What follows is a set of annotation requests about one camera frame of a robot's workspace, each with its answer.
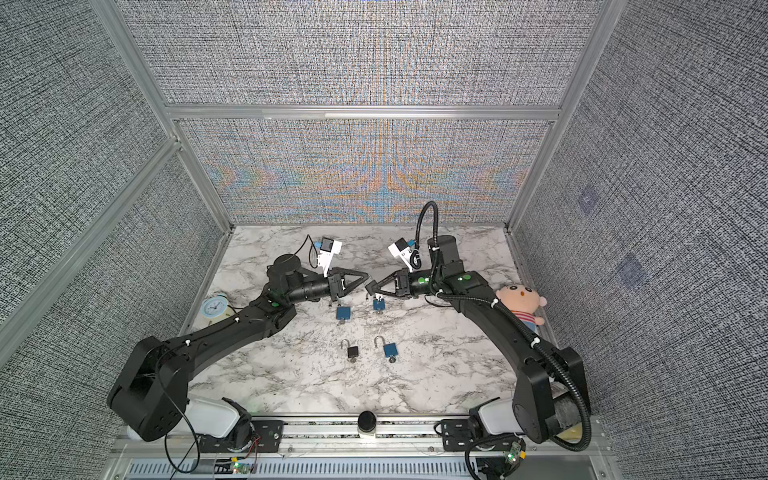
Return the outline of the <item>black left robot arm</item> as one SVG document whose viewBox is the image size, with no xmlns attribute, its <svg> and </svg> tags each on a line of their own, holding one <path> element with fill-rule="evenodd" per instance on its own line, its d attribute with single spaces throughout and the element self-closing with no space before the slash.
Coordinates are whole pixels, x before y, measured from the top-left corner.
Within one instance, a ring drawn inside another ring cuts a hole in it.
<svg viewBox="0 0 768 480">
<path fill-rule="evenodd" d="M 136 344 L 107 405 L 142 440 L 158 440 L 184 425 L 234 451 L 244 449 L 254 436 L 250 414 L 230 399 L 191 400 L 190 381 L 221 358 L 279 333 L 295 317 L 297 304 L 338 300 L 369 278 L 347 268 L 318 274 L 295 254 L 277 257 L 266 273 L 260 295 L 239 312 L 194 333 L 168 340 L 149 336 Z"/>
</svg>

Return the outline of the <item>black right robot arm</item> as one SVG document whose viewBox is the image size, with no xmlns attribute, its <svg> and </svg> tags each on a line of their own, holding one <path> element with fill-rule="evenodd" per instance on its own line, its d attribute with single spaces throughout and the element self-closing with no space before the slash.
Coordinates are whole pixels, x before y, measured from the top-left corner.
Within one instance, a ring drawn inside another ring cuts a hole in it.
<svg viewBox="0 0 768 480">
<path fill-rule="evenodd" d="M 591 405 L 581 356 L 543 339 L 508 307 L 477 271 L 464 268 L 456 238 L 427 242 L 431 269 L 396 270 L 371 281 L 367 292 L 396 298 L 433 294 L 475 323 L 515 369 L 511 413 L 535 443 L 553 441 L 570 451 L 591 443 Z"/>
</svg>

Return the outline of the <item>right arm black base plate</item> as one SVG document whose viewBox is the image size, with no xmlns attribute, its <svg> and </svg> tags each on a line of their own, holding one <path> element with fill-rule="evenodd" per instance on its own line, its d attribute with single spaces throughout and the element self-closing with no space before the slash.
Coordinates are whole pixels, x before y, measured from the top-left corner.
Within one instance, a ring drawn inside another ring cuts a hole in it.
<svg viewBox="0 0 768 480">
<path fill-rule="evenodd" d="M 433 425 L 434 432 L 447 452 L 464 452 L 470 445 L 478 451 L 511 452 L 514 455 L 526 449 L 522 437 L 510 434 L 487 433 L 477 422 L 470 419 L 441 419 Z"/>
</svg>

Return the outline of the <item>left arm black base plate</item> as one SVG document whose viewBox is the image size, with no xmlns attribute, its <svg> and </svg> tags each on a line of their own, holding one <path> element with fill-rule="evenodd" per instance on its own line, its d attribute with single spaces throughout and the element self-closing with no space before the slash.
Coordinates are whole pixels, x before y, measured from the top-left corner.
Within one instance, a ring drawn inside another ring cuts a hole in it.
<svg viewBox="0 0 768 480">
<path fill-rule="evenodd" d="M 277 453 L 282 441 L 284 422 L 281 420 L 256 419 L 237 425 L 224 438 L 203 435 L 199 439 L 202 453 L 233 453 L 245 455 L 247 452 Z"/>
</svg>

